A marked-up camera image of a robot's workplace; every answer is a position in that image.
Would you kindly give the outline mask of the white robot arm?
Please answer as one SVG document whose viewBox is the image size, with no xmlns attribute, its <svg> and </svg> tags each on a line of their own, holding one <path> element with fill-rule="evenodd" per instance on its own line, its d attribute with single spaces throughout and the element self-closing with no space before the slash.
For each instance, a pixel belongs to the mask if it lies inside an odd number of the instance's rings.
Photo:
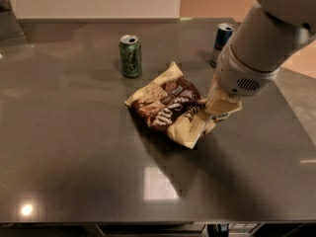
<svg viewBox="0 0 316 237">
<path fill-rule="evenodd" d="M 230 114 L 264 91 L 316 35 L 316 0 L 256 0 L 217 60 L 204 111 Z"/>
</svg>

